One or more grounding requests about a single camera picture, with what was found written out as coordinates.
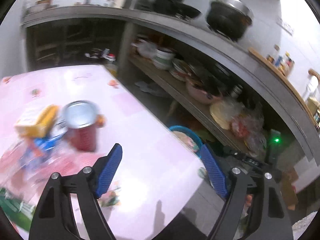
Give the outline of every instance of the red can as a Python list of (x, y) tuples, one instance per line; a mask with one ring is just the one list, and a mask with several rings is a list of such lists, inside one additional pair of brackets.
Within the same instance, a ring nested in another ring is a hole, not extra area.
[(75, 101), (63, 109), (63, 118), (68, 128), (67, 138), (72, 146), (81, 151), (93, 152), (97, 146), (98, 111), (94, 103)]

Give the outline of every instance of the stack of plates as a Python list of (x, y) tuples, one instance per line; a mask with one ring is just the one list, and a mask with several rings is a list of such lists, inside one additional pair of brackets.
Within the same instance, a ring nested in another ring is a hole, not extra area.
[(170, 69), (170, 74), (180, 80), (185, 82), (186, 81), (186, 77), (188, 76), (188, 72), (185, 70), (185, 68), (183, 67), (183, 64), (186, 64), (183, 60), (177, 59), (175, 58), (173, 61), (173, 68)]

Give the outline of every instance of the can lid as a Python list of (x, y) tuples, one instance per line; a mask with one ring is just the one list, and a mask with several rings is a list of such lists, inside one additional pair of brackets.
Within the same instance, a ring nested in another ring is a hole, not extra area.
[(97, 108), (89, 101), (75, 101), (67, 104), (63, 109), (63, 118), (67, 127), (73, 129), (92, 125), (97, 119)]

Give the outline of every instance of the pink bowl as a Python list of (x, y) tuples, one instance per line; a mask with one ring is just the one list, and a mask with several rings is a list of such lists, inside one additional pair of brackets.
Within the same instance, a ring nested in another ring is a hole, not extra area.
[(222, 95), (214, 96), (207, 91), (193, 87), (194, 82), (190, 78), (186, 78), (186, 85), (189, 95), (202, 104), (209, 105), (222, 99)]

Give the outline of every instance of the pot lid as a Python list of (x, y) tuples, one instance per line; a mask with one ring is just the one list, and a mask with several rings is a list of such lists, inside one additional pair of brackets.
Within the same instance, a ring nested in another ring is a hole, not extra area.
[(94, 124), (97, 112), (97, 108), (92, 102), (80, 100), (67, 104), (62, 114), (67, 127), (79, 129)]
[(233, 7), (245, 16), (249, 17), (251, 20), (253, 19), (252, 11), (240, 0), (214, 0), (214, 2), (220, 2), (230, 7)]

